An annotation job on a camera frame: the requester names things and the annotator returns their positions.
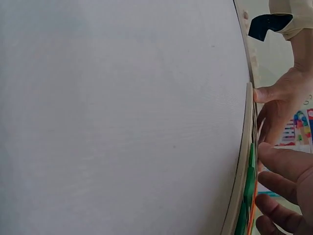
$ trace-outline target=white board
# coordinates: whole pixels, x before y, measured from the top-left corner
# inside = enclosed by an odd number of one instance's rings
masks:
[[[0,234],[221,230],[243,128],[230,0],[0,0]]]

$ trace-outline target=green clip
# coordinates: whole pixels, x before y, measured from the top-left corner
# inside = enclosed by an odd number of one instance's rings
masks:
[[[252,199],[254,195],[255,188],[255,168],[248,167],[248,171],[246,174],[246,186],[244,191],[244,202],[248,206],[247,209],[251,207]]]
[[[250,145],[249,166],[256,167],[254,143]]]
[[[235,235],[245,235],[246,227],[247,227],[247,211],[246,211],[246,204],[243,202],[241,204],[241,208],[239,212]]]

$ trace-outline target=black object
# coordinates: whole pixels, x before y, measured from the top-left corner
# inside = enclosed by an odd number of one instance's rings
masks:
[[[249,36],[264,42],[268,30],[277,32],[292,21],[292,15],[261,15],[251,21]]]

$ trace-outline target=wrist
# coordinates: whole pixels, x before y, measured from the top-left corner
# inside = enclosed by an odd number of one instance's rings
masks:
[[[303,29],[290,39],[294,67],[313,78],[313,29]]]

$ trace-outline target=sleeve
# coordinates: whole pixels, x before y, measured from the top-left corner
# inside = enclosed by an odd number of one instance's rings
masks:
[[[313,0],[269,0],[271,15],[292,15],[292,20],[277,33],[286,40],[304,28],[313,28]]]

